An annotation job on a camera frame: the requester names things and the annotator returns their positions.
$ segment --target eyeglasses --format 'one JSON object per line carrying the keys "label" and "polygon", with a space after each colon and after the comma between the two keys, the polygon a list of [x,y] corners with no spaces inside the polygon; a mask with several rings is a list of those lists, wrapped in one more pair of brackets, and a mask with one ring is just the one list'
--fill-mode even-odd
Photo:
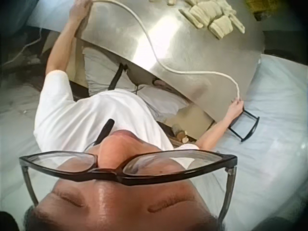
{"label": "eyeglasses", "polygon": [[32,168],[64,180],[83,182],[108,180],[127,186],[168,183],[201,176],[225,168],[228,173],[226,194],[218,221],[229,209],[236,176],[237,157],[201,150],[173,150],[147,153],[124,161],[116,169],[98,168],[97,156],[89,153],[54,151],[19,158],[26,187],[38,205],[29,177]]}

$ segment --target hand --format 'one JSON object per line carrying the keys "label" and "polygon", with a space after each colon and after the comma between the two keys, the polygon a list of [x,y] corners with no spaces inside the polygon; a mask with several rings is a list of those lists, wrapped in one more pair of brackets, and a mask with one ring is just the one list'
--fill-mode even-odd
{"label": "hand", "polygon": [[91,5],[91,0],[75,0],[69,12],[69,19],[73,22],[80,23],[87,16]]}
{"label": "hand", "polygon": [[235,118],[237,118],[242,112],[244,107],[244,101],[241,99],[235,99],[229,106],[225,120],[231,123]]}

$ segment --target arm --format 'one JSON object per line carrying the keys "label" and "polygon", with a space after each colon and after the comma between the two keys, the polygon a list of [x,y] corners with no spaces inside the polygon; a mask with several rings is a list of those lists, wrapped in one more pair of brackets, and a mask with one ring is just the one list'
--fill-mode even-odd
{"label": "arm", "polygon": [[209,131],[206,131],[200,139],[197,140],[196,145],[202,149],[209,151],[213,149],[225,131],[228,129],[231,122],[238,117],[243,111],[244,102],[242,100],[235,100],[227,111],[223,120],[215,124]]}
{"label": "arm", "polygon": [[81,21],[88,14],[90,6],[91,0],[75,0],[70,10],[68,22],[58,37],[48,58],[46,75],[54,70],[66,71],[73,38]]}

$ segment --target black strap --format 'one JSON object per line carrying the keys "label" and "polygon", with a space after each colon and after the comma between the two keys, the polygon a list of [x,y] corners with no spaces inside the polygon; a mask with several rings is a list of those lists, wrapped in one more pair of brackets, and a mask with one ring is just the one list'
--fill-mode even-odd
{"label": "black strap", "polygon": [[115,121],[113,119],[108,119],[107,123],[104,125],[93,146],[100,144],[103,139],[105,139],[110,134],[112,128],[114,127],[114,124]]}
{"label": "black strap", "polygon": [[114,90],[116,88],[116,84],[120,80],[123,70],[127,70],[127,65],[120,64],[114,78],[111,80],[108,90]]}

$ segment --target black eyeglass frame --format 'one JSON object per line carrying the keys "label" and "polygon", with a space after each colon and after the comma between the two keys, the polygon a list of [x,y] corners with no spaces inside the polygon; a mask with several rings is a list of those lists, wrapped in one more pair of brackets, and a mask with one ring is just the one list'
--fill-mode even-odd
{"label": "black eyeglass frame", "polygon": [[[170,153],[170,152],[187,152],[187,151],[198,151],[202,153],[210,153],[213,155],[217,155],[221,157],[219,161],[216,161],[212,164],[185,170],[178,173],[173,174],[166,174],[166,175],[159,175],[159,176],[135,176],[135,175],[128,175],[123,172],[124,167],[133,159],[149,154],[163,154],[163,153]],[[94,163],[90,166],[87,170],[81,172],[65,172],[56,169],[51,169],[47,167],[43,167],[33,163],[33,161],[43,155],[50,155],[50,154],[59,154],[59,153],[67,153],[67,154],[87,154],[94,157]],[[224,198],[224,203],[221,209],[221,212],[218,217],[218,221],[222,222],[227,211],[229,209],[232,192],[234,188],[235,176],[236,176],[236,166],[237,166],[237,157],[234,155],[226,155],[226,154],[219,154],[210,151],[203,151],[203,150],[172,150],[172,151],[162,151],[162,152],[154,152],[154,153],[146,153],[137,156],[133,156],[128,160],[124,161],[122,164],[119,165],[116,169],[108,169],[108,168],[97,168],[97,156],[92,155],[89,153],[81,153],[81,152],[71,152],[71,151],[52,151],[46,153],[39,153],[33,154],[29,156],[22,156],[19,158],[19,162],[22,168],[22,173],[24,176],[24,180],[26,183],[26,187],[29,191],[30,197],[32,202],[35,206],[39,204],[35,192],[32,187],[31,179],[28,173],[28,168],[32,168],[36,171],[45,173],[47,175],[58,177],[64,180],[72,180],[75,182],[83,182],[89,180],[108,180],[118,182],[123,185],[127,186],[136,186],[136,185],[149,185],[149,184],[159,184],[159,183],[168,183],[174,182],[179,180],[187,180],[189,178],[201,176],[203,174],[216,171],[221,168],[225,168],[228,173],[227,179],[227,187],[226,187],[226,194]]]}

